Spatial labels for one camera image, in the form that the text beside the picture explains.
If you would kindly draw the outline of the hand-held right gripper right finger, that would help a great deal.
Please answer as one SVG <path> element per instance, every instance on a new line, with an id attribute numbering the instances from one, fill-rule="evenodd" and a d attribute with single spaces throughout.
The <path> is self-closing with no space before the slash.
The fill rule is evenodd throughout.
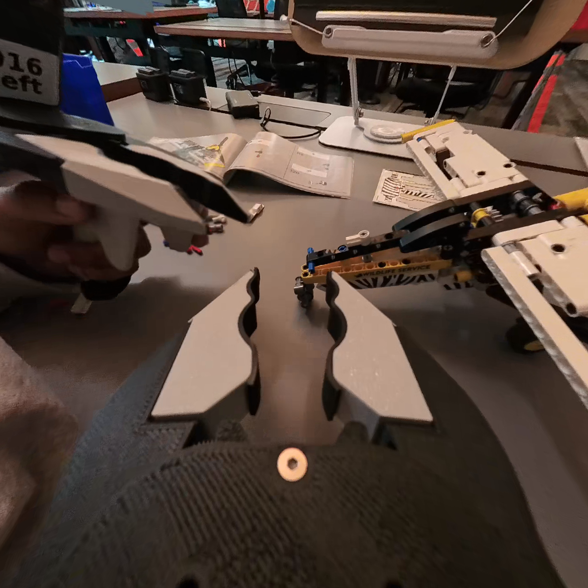
<path id="1" fill-rule="evenodd" d="M 430 427 L 432 412 L 396 326 L 339 274 L 326 281 L 327 330 L 322 408 L 328 421 L 356 422 L 370 440 L 388 424 Z"/>

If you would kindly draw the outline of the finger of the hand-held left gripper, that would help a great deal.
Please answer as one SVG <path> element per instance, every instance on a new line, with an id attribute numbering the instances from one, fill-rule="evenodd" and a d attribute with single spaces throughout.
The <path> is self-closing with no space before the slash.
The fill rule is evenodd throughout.
<path id="1" fill-rule="evenodd" d="M 133 252 L 141 222 L 158 226 L 172 249 L 185 251 L 208 224 L 185 192 L 167 180 L 99 153 L 63 156 L 62 178 L 70 195 L 96 207 L 92 220 L 77 231 L 97 240 L 105 252 Z"/>
<path id="2" fill-rule="evenodd" d="M 107 157 L 134 166 L 151 178 L 169 182 L 190 202 L 242 224 L 251 221 L 249 212 L 221 179 L 170 151 L 144 142 L 107 142 Z"/>

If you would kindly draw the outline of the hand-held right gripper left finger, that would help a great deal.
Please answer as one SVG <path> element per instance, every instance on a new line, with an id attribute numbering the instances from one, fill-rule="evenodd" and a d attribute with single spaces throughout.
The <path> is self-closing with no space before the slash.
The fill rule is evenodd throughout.
<path id="1" fill-rule="evenodd" d="M 214 436 L 226 420 L 255 416 L 261 403 L 260 272 L 253 268 L 190 321 L 151 409 L 155 422 L 195 421 Z"/>

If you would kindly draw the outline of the white yellow lego plane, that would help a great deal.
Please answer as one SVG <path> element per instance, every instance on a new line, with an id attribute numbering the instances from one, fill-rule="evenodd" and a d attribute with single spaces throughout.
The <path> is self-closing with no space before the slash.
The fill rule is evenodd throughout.
<path id="1" fill-rule="evenodd" d="M 293 291 L 306 308 L 339 274 L 356 289 L 437 282 L 478 287 L 515 308 L 506 334 L 518 353 L 545 350 L 587 406 L 587 189 L 550 196 L 481 136 L 453 122 L 408 143 L 443 202 L 390 232 L 315 251 Z"/>

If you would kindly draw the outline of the person's left forearm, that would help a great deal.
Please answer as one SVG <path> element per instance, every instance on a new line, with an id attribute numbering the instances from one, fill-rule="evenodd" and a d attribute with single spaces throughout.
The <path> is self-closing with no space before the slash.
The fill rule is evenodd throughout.
<path id="1" fill-rule="evenodd" d="M 28 270 L 17 270 L 1 262 L 1 315 L 15 305 L 44 298 L 72 298 L 81 294 L 76 277 L 52 277 Z"/>

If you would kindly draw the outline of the pile of loose lego pieces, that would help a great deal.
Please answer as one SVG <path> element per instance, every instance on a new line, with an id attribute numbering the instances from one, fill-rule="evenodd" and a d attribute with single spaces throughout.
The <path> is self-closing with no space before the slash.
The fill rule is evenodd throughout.
<path id="1" fill-rule="evenodd" d="M 196 233 L 184 229 L 161 229 L 164 237 L 163 245 L 172 251 L 202 256 L 202 247 L 209 242 L 209 237 L 223 233 L 226 224 L 227 219 L 225 216 L 210 215 L 204 220 L 204 224 L 200 226 L 202 230 Z"/>

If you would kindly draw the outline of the person's left hand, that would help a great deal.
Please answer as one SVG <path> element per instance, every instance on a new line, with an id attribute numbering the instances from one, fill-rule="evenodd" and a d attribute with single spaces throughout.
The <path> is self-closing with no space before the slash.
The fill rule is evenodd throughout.
<path id="1" fill-rule="evenodd" d="M 13 270 L 45 282 L 115 281 L 131 276 L 151 251 L 138 230 L 134 260 L 121 271 L 107 260 L 99 242 L 78 242 L 77 225 L 89 222 L 94 207 L 52 185 L 27 180 L 1 188 L 1 261 Z"/>

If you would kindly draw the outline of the blue plastic bin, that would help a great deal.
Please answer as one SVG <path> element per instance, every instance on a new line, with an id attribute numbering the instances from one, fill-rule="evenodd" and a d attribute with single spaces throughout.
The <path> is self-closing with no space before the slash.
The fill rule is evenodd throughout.
<path id="1" fill-rule="evenodd" d="M 62 113 L 114 126 L 90 57 L 62 55 L 60 88 Z"/>

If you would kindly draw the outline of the open instruction booklet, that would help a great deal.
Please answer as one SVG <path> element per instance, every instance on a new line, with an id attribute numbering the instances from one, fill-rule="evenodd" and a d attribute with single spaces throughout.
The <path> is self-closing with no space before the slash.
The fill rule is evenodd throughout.
<path id="1" fill-rule="evenodd" d="M 249 141 L 237 134 L 217 134 L 153 137 L 149 143 L 202 167 L 225 184 L 247 172 L 308 194 L 343 199 L 351 195 L 352 158 L 314 152 L 270 132 L 258 132 Z"/>

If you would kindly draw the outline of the black power adapter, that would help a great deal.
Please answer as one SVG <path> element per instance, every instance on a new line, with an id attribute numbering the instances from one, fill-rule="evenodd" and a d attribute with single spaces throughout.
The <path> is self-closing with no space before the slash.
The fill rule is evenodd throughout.
<path id="1" fill-rule="evenodd" d="M 234 119 L 261 119 L 259 102 L 250 91 L 230 90 L 225 92 L 225 99 L 228 112 Z"/>

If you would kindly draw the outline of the grey closed laptop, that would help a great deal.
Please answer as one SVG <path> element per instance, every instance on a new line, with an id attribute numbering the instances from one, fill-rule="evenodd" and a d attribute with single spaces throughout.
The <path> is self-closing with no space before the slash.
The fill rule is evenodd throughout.
<path id="1" fill-rule="evenodd" d="M 237 121 L 254 121 L 260 123 L 267 109 L 270 121 L 301 128 L 326 129 L 333 121 L 333 114 L 321 108 L 311 107 L 304 100 L 288 101 L 275 96 L 259 96 L 259 116 L 253 118 L 237 118 Z"/>

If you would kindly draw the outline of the zebra striped sticker sheet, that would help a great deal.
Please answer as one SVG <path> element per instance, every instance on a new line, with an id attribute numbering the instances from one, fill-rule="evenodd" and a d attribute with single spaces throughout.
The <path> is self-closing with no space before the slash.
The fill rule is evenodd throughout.
<path id="1" fill-rule="evenodd" d="M 426 177 L 384 169 L 372 202 L 416 212 L 444 200 Z"/>

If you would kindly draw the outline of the person's grey hoodie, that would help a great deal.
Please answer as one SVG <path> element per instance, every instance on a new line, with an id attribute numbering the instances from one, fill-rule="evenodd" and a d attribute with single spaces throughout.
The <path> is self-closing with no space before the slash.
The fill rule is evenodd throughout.
<path id="1" fill-rule="evenodd" d="M 1 551 L 26 549 L 77 439 L 77 421 L 1 341 Z"/>

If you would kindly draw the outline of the white desk lamp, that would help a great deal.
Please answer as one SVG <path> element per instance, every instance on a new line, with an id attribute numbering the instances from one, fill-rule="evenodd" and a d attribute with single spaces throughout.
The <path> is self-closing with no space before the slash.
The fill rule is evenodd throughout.
<path id="1" fill-rule="evenodd" d="M 557 45 L 586 1 L 289 1 L 313 55 L 513 70 Z"/>

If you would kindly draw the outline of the black office chair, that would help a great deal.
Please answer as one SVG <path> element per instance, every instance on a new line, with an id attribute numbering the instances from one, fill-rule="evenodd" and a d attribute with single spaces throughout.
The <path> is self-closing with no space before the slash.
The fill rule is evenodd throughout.
<path id="1" fill-rule="evenodd" d="M 430 118 L 437 112 L 440 101 L 443 115 L 454 114 L 459 109 L 482 110 L 502 75 L 499 70 L 459 67 L 449 80 L 451 70 L 443 65 L 410 64 L 406 76 L 399 79 L 393 89 L 401 101 L 396 111 L 420 111 Z"/>

